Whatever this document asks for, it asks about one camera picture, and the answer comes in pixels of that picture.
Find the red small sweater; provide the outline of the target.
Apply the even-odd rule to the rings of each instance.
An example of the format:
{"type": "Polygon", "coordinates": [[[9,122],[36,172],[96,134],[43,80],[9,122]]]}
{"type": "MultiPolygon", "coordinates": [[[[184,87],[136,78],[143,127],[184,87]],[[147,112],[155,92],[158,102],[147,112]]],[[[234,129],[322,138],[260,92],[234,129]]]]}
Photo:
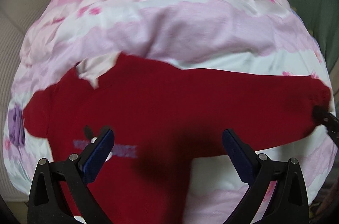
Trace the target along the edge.
{"type": "Polygon", "coordinates": [[[191,162],[224,155],[224,130],[256,151],[289,144],[314,131],[312,110],[331,96],[310,76],[181,70],[120,54],[97,86],[69,69],[34,93],[23,119],[56,161],[80,152],[89,132],[112,129],[113,156],[89,185],[103,211],[113,223],[181,223],[191,162]]]}

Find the purple small garment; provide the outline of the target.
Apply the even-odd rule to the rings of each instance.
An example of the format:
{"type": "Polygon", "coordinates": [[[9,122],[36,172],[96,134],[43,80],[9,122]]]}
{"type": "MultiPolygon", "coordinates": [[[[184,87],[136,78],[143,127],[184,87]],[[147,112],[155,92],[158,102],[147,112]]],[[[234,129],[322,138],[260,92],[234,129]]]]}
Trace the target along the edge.
{"type": "Polygon", "coordinates": [[[9,109],[7,116],[7,125],[9,130],[9,140],[16,147],[25,145],[25,132],[22,118],[22,108],[15,104],[9,109]]]}

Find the white louvred wardrobe door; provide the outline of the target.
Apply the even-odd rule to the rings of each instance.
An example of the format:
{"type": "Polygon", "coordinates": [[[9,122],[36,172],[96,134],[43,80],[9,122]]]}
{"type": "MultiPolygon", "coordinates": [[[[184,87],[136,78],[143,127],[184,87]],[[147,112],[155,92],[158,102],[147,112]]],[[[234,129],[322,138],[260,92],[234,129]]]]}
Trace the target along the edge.
{"type": "Polygon", "coordinates": [[[62,6],[51,8],[46,14],[42,10],[48,8],[50,0],[1,0],[1,140],[4,139],[7,112],[11,97],[11,85],[19,66],[19,49],[29,26],[39,17],[58,26],[63,21],[74,19],[74,12],[62,6]]]}

